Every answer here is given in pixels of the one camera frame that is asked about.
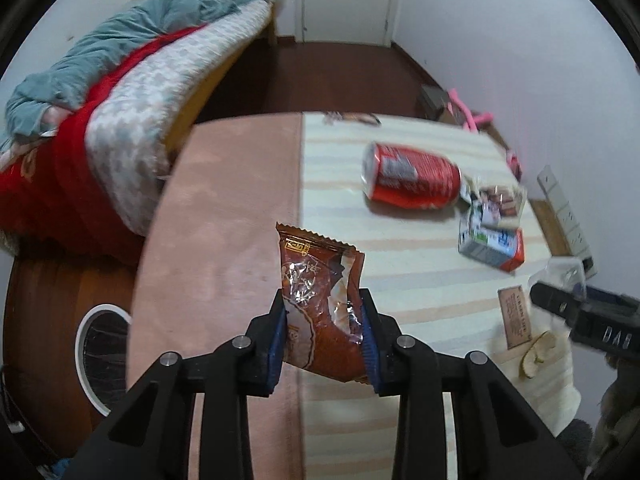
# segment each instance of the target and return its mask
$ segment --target door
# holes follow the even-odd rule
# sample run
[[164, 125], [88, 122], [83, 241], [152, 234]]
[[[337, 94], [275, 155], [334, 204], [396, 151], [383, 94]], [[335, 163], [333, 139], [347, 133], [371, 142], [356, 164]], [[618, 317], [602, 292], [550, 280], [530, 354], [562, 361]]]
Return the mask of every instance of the door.
[[304, 41], [385, 44], [390, 0], [303, 0]]

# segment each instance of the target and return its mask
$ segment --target white power strip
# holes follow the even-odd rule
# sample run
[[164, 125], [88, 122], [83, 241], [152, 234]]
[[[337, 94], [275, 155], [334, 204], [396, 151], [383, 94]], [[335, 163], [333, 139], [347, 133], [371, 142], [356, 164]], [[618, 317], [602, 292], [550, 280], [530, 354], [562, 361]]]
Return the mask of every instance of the white power strip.
[[590, 278], [598, 272], [591, 254], [591, 248], [580, 228], [580, 222], [578, 222], [571, 209], [571, 203], [564, 195], [556, 176], [551, 171], [551, 167], [544, 167], [538, 175], [538, 183], [558, 219], [564, 237], [569, 244], [571, 254], [580, 258], [584, 267], [584, 275]]

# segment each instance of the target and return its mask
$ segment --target red soda can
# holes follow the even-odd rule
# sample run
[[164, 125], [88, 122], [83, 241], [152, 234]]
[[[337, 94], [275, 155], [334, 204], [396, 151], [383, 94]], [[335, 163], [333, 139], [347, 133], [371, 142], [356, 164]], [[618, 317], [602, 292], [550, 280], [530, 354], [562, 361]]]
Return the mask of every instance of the red soda can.
[[372, 142], [362, 161], [370, 200], [405, 209], [442, 209], [460, 195], [460, 169], [449, 159], [408, 146]]

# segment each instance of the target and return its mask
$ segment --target table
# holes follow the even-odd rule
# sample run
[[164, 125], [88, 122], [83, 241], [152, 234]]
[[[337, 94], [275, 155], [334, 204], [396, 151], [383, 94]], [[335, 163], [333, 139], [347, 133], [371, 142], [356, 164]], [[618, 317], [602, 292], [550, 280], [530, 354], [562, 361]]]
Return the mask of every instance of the table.
[[[369, 206], [361, 192], [370, 140], [438, 151], [467, 173], [502, 182], [513, 178], [504, 150], [453, 126], [380, 120], [374, 128], [283, 114], [194, 129], [146, 242], [132, 307], [130, 384], [162, 352], [211, 352], [267, 311], [280, 283], [274, 225], [281, 221], [356, 245], [366, 253], [362, 286], [380, 312], [436, 351], [486, 352], [554, 433], [565, 427], [580, 400], [566, 331], [553, 326], [558, 352], [535, 379], [523, 380], [518, 366], [527, 346], [507, 350], [497, 301], [499, 288], [526, 286], [550, 256], [530, 207], [522, 218], [527, 261], [506, 274], [458, 254], [459, 209]], [[551, 327], [548, 314], [530, 308], [530, 315], [534, 335]], [[285, 367], [271, 399], [251, 399], [256, 478], [386, 480], [397, 412], [396, 399], [380, 399], [368, 386]], [[453, 472], [449, 403], [446, 412]]]

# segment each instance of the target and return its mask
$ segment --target teal blanket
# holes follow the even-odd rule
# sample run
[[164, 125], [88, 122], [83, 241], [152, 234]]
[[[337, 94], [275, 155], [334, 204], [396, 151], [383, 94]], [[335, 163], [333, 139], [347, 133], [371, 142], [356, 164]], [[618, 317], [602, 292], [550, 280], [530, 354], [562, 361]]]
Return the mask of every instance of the teal blanket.
[[133, 50], [154, 38], [213, 22], [252, 0], [143, 0], [103, 22], [80, 39], [48, 70], [27, 76], [6, 104], [6, 134], [34, 139], [50, 129], [41, 124], [49, 105], [78, 110], [92, 85], [113, 71]]

